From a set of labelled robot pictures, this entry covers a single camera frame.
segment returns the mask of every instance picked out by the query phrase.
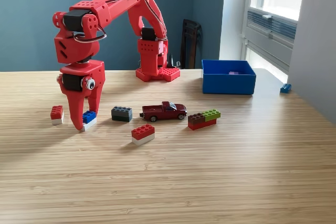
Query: blue box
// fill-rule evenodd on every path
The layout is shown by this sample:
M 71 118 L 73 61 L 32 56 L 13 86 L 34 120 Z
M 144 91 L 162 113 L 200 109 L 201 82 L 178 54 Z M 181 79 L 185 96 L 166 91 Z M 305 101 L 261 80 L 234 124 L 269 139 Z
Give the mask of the blue box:
M 253 94 L 257 76 L 246 60 L 202 60 L 202 78 L 203 93 Z

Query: red robotic arm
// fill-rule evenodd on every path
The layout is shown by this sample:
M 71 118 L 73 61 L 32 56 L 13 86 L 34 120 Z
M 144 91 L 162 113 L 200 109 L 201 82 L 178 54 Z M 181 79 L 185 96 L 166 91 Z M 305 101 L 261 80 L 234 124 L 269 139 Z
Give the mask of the red robotic arm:
M 99 40 L 106 38 L 104 28 L 128 11 L 137 36 L 141 68 L 136 76 L 143 81 L 180 76 L 177 68 L 167 68 L 166 27 L 154 0 L 91 0 L 80 1 L 69 12 L 56 12 L 53 23 L 60 28 L 55 37 L 57 60 L 69 64 L 60 69 L 57 78 L 62 93 L 67 95 L 70 117 L 75 127 L 83 127 L 83 101 L 88 97 L 89 110 L 98 113 L 102 86 L 105 81 L 102 61 L 91 60 L 99 51 Z M 144 28 L 145 17 L 153 28 Z

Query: black chair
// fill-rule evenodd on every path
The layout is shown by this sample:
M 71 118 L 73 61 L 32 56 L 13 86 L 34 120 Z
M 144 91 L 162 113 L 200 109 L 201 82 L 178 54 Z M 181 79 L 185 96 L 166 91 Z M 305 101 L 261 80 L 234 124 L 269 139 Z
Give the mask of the black chair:
M 180 55 L 180 63 L 181 69 L 185 69 L 186 65 L 186 52 L 187 45 L 190 45 L 190 54 L 188 58 L 188 68 L 195 68 L 195 60 L 196 60 L 196 48 L 197 44 L 199 44 L 199 39 L 201 38 L 201 25 L 197 22 L 184 19 L 183 20 L 183 29 L 182 29 L 182 41 L 181 41 L 181 55 Z

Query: toy pickup truck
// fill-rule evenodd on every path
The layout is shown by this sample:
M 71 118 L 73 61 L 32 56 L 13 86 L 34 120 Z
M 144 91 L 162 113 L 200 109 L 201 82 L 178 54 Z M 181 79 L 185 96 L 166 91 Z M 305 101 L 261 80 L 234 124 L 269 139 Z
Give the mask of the toy pickup truck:
M 140 117 L 155 122 L 157 119 L 184 119 L 187 109 L 182 104 L 162 102 L 162 105 L 143 106 Z

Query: blue wall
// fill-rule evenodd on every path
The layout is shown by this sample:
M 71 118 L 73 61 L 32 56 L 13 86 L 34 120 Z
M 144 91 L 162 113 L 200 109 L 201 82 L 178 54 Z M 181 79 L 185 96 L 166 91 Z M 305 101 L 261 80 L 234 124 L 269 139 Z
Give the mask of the blue wall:
M 67 11 L 81 0 L 2 0 L 0 12 L 0 71 L 58 70 L 52 23 L 56 11 Z M 169 51 L 179 60 L 181 27 L 184 18 L 199 22 L 203 28 L 202 57 L 218 59 L 223 0 L 155 0 L 168 30 Z M 101 41 L 94 57 L 103 60 L 106 69 L 135 69 L 140 59 L 137 36 L 127 14 L 106 28 L 108 38 Z M 197 67 L 200 67 L 198 56 Z
M 197 51 L 196 68 L 202 59 L 219 59 L 224 0 L 194 0 L 193 20 L 202 26 L 202 46 Z

